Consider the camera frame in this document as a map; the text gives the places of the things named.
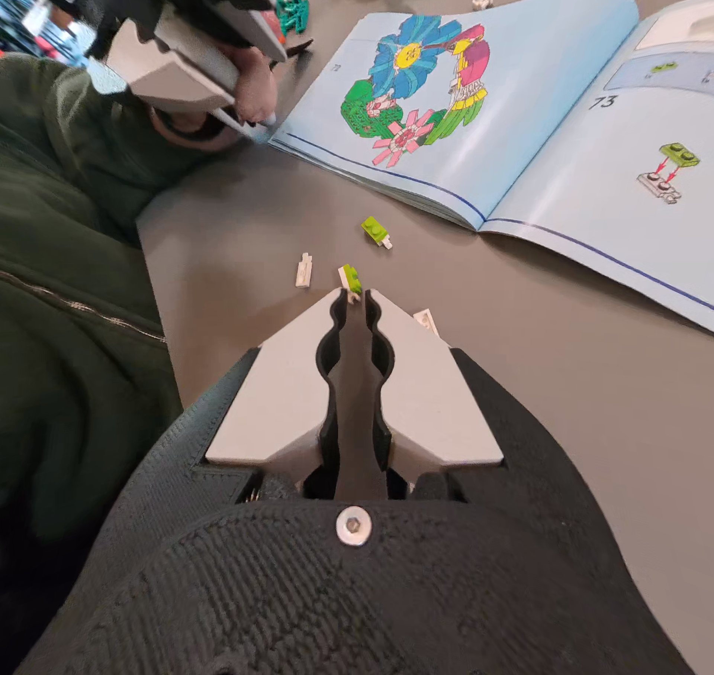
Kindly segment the lego instruction booklet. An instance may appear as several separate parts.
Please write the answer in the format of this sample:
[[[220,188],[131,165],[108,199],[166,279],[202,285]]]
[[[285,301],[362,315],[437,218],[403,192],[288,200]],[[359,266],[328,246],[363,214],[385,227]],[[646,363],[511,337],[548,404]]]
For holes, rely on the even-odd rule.
[[[713,331],[713,0],[370,13],[270,144]]]

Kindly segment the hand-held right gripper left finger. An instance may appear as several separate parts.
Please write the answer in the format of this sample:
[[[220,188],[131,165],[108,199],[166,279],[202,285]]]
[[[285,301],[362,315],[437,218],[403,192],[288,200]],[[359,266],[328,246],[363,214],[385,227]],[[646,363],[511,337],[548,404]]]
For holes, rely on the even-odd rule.
[[[329,375],[341,357],[347,306],[347,291],[335,289],[248,353],[207,463],[282,474],[308,498],[334,498],[340,451]]]

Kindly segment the person's left hand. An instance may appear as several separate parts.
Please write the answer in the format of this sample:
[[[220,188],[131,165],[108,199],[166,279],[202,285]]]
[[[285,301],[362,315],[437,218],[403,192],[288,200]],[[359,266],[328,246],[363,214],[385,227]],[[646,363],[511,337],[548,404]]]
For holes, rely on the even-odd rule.
[[[236,67],[234,110],[240,121],[262,123],[275,111],[278,91],[269,60],[255,48],[236,48],[218,42],[216,47]],[[181,111],[166,113],[148,108],[151,125],[169,143],[205,153],[220,153],[234,146],[239,133],[219,122],[217,131],[205,138],[201,135],[206,124],[215,120],[208,113]]]

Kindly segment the person's green jacket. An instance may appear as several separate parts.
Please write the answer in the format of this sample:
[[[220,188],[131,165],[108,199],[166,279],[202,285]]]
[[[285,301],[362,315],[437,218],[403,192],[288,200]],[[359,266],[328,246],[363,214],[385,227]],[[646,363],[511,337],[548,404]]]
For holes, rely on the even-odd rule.
[[[72,188],[1,186],[1,544],[25,564],[102,520],[181,410],[144,256]]]

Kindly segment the person's left forearm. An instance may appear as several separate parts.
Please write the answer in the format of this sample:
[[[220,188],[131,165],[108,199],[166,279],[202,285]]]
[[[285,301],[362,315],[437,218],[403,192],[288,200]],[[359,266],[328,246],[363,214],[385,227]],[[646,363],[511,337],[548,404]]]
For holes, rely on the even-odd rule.
[[[171,180],[175,157],[138,100],[99,94],[89,74],[26,54],[1,57],[1,184],[77,190],[110,233],[137,243],[136,221]]]

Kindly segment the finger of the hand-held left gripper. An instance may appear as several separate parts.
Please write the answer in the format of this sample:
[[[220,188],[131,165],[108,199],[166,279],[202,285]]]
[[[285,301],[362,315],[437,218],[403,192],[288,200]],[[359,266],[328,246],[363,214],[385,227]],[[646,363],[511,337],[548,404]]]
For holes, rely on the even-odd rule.
[[[227,1],[212,3],[203,0],[208,9],[210,30],[218,41],[235,48],[255,47],[270,61],[287,60],[286,46],[281,46],[264,20],[260,10],[237,9]]]
[[[152,38],[141,38],[136,21],[122,22],[106,56],[106,68],[156,110],[207,113],[253,141],[271,136],[274,115],[256,126],[238,122],[234,115],[238,68],[173,6],[164,7]]]

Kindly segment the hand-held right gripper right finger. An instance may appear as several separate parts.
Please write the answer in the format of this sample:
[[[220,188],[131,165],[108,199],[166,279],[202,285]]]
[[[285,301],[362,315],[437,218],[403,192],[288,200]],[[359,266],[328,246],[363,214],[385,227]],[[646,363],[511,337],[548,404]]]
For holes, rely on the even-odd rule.
[[[378,290],[364,301],[380,374],[373,448],[388,498],[406,498],[424,474],[500,465],[504,454],[451,346]]]

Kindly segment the lime and white lego assembly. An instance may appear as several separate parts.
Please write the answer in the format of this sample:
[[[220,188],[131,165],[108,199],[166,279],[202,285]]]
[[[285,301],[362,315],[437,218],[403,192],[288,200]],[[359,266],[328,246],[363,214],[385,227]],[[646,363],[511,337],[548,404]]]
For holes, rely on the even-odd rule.
[[[393,244],[388,230],[374,216],[367,217],[361,223],[361,227],[364,233],[378,246],[387,250],[392,249]]]
[[[338,267],[341,285],[347,293],[347,302],[353,305],[361,300],[363,288],[357,270],[349,264]]]

